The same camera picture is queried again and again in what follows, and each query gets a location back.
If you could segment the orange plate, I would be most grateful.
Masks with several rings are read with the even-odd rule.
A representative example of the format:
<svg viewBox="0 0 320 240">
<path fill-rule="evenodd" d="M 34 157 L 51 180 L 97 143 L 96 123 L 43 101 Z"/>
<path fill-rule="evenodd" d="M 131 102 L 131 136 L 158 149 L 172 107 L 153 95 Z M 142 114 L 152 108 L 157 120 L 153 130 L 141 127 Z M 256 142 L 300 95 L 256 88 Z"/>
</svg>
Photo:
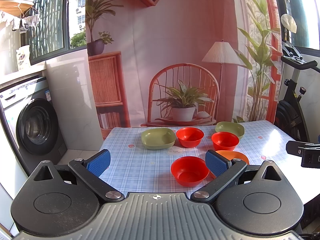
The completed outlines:
<svg viewBox="0 0 320 240">
<path fill-rule="evenodd" d="M 212 178 L 217 178 L 219 175 L 223 174 L 223 172 L 229 169 L 232 166 L 233 159 L 241 159 L 247 165 L 249 164 L 248 158 L 240 152 L 227 150 L 208 150 L 205 155 L 205 163 Z"/>
</svg>

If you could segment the black front-load washing machine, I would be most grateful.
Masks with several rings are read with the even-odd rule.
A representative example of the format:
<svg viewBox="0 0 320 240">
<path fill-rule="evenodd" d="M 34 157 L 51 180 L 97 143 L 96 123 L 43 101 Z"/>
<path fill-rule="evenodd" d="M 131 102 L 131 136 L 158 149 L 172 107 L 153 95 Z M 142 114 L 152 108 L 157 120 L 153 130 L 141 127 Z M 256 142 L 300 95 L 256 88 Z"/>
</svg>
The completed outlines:
<svg viewBox="0 0 320 240">
<path fill-rule="evenodd" d="M 47 78 L 36 75 L 1 88 L 1 106 L 17 147 L 16 157 L 26 174 L 42 160 L 58 164 L 67 146 Z"/>
</svg>

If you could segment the green plate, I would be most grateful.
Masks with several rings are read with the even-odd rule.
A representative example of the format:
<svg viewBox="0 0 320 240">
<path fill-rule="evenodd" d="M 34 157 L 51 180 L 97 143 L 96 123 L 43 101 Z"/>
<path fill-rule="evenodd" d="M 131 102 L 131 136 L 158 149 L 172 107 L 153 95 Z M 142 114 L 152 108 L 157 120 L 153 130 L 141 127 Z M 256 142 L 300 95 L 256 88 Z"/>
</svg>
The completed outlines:
<svg viewBox="0 0 320 240">
<path fill-rule="evenodd" d="M 229 132 L 241 139 L 245 134 L 245 128 L 241 124 L 234 122 L 221 121 L 215 126 L 216 132 Z"/>
<path fill-rule="evenodd" d="M 141 141 L 149 150 L 161 150 L 172 147 L 176 142 L 176 135 L 169 128 L 153 128 L 141 133 Z"/>
</svg>

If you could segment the black exercise bike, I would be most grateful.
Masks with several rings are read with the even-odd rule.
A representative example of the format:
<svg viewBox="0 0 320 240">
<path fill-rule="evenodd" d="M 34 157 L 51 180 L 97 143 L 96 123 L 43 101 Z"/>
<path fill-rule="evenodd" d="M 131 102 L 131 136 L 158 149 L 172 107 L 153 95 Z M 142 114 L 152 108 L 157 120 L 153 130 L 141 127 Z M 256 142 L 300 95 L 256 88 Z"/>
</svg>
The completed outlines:
<svg viewBox="0 0 320 240">
<path fill-rule="evenodd" d="M 294 68 L 291 79 L 285 79 L 284 85 L 287 87 L 284 98 L 277 104 L 274 125 L 280 128 L 287 135 L 297 141 L 310 142 L 310 137 L 304 118 L 300 100 L 306 93 L 306 88 L 300 87 L 296 93 L 297 81 L 301 70 L 313 69 L 319 72 L 317 61 L 304 61 L 300 51 L 290 42 L 289 33 L 297 32 L 297 25 L 294 18 L 289 14 L 283 14 L 280 18 L 284 27 L 284 38 L 282 39 L 283 55 L 281 62 Z"/>
</svg>

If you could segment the printed room backdrop cloth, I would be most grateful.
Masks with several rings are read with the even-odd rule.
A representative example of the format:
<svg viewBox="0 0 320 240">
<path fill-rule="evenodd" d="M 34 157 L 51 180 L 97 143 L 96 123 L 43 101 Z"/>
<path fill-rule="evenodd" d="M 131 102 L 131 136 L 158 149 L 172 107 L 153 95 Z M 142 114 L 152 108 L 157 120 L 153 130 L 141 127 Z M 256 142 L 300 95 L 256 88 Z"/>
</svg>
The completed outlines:
<svg viewBox="0 0 320 240">
<path fill-rule="evenodd" d="M 86 28 L 103 137 L 276 118 L 276 0 L 86 0 Z"/>
</svg>

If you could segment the red bowl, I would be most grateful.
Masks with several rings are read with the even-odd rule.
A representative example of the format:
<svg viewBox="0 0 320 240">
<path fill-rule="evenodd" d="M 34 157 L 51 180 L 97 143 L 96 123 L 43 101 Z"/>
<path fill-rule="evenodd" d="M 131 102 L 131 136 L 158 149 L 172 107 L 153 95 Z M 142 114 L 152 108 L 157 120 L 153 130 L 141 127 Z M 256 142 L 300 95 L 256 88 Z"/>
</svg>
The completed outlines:
<svg viewBox="0 0 320 240">
<path fill-rule="evenodd" d="M 185 187 L 199 185 L 209 174 L 205 161 L 195 156 L 178 158 L 172 163 L 170 170 L 176 181 Z"/>
<path fill-rule="evenodd" d="M 194 148 L 200 144 L 204 137 L 204 132 L 196 127 L 184 127 L 176 132 L 176 137 L 181 146 Z"/>
<path fill-rule="evenodd" d="M 233 133 L 216 132 L 212 135 L 212 142 L 214 150 L 233 151 L 239 144 L 239 138 Z"/>
</svg>

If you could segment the blue plaid tablecloth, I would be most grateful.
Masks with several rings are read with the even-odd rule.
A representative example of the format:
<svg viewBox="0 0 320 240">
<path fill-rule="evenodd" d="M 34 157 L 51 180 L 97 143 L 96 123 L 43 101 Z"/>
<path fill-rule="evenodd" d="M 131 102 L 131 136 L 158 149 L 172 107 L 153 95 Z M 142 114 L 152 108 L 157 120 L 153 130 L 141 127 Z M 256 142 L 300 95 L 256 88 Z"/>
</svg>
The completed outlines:
<svg viewBox="0 0 320 240">
<path fill-rule="evenodd" d="M 274 161 L 306 204 L 319 195 L 319 169 L 301 167 L 301 159 L 286 152 L 291 139 L 268 121 L 243 123 L 245 134 L 235 151 L 243 153 L 251 165 L 261 165 L 264 160 Z M 201 126 L 204 138 L 195 148 L 175 144 L 162 150 L 148 150 L 142 144 L 141 133 L 146 128 L 114 128 L 102 148 L 109 150 L 111 163 L 100 176 L 123 194 L 128 192 L 186 192 L 194 189 L 180 185 L 171 174 L 172 163 L 183 156 L 204 159 L 213 147 L 211 140 L 215 126 Z"/>
</svg>

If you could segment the white detergent bag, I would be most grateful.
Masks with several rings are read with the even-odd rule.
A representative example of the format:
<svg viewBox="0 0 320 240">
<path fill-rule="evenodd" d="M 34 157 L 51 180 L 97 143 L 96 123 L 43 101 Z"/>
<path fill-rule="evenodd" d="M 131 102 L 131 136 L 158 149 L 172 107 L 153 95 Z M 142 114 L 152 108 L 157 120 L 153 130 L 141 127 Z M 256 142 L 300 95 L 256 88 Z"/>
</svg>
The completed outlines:
<svg viewBox="0 0 320 240">
<path fill-rule="evenodd" d="M 16 50 L 16 59 L 18 70 L 29 68 L 30 64 L 30 46 L 25 45 Z"/>
</svg>

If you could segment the dark framed window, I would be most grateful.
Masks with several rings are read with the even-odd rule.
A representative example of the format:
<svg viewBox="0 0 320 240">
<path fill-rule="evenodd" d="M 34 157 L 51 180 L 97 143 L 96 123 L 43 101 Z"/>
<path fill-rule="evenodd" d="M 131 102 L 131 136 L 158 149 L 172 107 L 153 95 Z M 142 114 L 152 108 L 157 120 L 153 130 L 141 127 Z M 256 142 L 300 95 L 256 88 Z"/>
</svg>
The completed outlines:
<svg viewBox="0 0 320 240">
<path fill-rule="evenodd" d="M 86 48 L 86 0 L 34 0 L 29 16 L 40 22 L 21 38 L 30 46 L 31 64 Z"/>
</svg>

